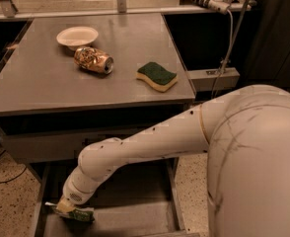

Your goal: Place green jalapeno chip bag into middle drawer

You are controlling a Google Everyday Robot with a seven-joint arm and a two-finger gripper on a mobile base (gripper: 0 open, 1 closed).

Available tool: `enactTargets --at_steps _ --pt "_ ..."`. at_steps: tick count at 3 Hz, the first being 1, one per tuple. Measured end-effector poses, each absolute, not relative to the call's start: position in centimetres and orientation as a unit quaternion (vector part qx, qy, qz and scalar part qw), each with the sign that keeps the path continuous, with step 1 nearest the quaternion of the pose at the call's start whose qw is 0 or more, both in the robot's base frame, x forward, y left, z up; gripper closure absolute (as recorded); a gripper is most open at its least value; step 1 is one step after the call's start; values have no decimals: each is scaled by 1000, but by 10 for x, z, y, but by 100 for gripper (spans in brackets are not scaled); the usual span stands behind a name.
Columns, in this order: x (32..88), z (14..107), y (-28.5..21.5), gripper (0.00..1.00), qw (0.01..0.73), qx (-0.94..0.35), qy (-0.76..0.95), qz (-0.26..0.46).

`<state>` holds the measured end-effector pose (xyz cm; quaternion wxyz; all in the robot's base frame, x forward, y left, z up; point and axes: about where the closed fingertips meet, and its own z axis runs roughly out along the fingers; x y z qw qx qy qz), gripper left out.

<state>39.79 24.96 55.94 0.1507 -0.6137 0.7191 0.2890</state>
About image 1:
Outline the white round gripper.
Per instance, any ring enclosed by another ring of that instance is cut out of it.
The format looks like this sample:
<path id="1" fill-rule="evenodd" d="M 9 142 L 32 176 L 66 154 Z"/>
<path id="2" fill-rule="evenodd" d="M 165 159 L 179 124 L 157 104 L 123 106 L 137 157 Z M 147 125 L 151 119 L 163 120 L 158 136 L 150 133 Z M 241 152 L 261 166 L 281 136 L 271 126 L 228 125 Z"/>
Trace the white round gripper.
<path id="1" fill-rule="evenodd" d="M 69 176 L 63 186 L 63 196 L 60 198 L 56 209 L 62 213 L 73 211 L 76 208 L 74 204 L 84 204 L 92 194 L 92 182 L 90 180 Z"/>

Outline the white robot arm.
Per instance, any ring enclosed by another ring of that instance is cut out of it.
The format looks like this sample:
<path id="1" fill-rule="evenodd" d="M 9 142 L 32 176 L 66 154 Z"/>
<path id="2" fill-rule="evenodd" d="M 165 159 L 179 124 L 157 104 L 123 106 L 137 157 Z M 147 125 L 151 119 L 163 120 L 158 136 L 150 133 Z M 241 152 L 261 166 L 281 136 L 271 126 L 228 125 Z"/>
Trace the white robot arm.
<path id="1" fill-rule="evenodd" d="M 57 204 L 85 203 L 118 168 L 207 153 L 209 237 L 290 237 L 290 93 L 252 85 L 125 139 L 86 146 Z"/>

